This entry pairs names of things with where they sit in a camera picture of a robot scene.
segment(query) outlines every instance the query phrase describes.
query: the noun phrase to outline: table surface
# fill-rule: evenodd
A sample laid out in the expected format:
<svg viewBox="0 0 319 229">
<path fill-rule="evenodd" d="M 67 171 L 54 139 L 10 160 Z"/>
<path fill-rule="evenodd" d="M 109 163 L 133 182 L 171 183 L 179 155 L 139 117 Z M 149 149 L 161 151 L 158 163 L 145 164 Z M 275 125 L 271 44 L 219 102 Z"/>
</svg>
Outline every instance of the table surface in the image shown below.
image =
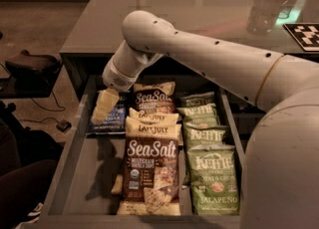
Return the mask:
<svg viewBox="0 0 319 229">
<path fill-rule="evenodd" d="M 306 52 L 283 24 L 319 22 L 317 0 L 91 0 L 61 53 L 112 54 L 123 41 L 124 18 L 135 10 L 179 30 L 285 54 Z"/>
</svg>

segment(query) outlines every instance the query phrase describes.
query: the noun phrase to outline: floor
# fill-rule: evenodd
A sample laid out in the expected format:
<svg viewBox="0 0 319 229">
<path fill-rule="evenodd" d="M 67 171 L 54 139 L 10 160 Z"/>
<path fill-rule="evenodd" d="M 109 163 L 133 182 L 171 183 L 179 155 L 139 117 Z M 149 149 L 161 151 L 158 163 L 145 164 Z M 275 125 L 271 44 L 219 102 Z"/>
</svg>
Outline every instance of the floor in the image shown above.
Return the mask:
<svg viewBox="0 0 319 229">
<path fill-rule="evenodd" d="M 0 0 L 0 63 L 18 55 L 48 54 L 60 58 L 59 52 L 89 0 Z M 0 78 L 8 74 L 1 67 Z M 4 99 L 13 103 L 13 115 L 23 126 L 42 129 L 63 144 L 68 132 L 59 131 L 57 122 L 72 123 L 79 101 L 63 67 L 53 92 L 47 98 Z"/>
</svg>

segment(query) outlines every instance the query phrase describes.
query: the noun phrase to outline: black pants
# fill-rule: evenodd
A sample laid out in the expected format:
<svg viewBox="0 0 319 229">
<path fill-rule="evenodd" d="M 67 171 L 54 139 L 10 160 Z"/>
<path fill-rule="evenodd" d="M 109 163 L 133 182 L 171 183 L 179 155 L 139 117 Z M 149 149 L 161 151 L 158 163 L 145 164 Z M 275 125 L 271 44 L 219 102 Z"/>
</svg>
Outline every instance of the black pants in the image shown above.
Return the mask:
<svg viewBox="0 0 319 229">
<path fill-rule="evenodd" d="M 11 130 L 0 123 L 0 228 L 19 224 L 43 202 L 57 161 L 41 160 L 21 167 Z"/>
</svg>

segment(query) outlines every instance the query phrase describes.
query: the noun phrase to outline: desk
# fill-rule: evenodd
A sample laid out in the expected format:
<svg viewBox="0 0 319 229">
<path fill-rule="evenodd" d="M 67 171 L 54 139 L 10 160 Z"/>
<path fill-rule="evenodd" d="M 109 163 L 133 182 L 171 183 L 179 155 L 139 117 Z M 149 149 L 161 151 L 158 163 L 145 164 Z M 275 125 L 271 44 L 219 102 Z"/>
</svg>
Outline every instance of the desk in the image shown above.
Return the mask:
<svg viewBox="0 0 319 229">
<path fill-rule="evenodd" d="M 150 11 L 190 33 L 314 56 L 305 53 L 282 24 L 319 22 L 317 0 L 91 0 L 61 49 L 79 97 L 88 75 L 101 73 L 122 43 L 122 22 L 134 10 Z"/>
</svg>

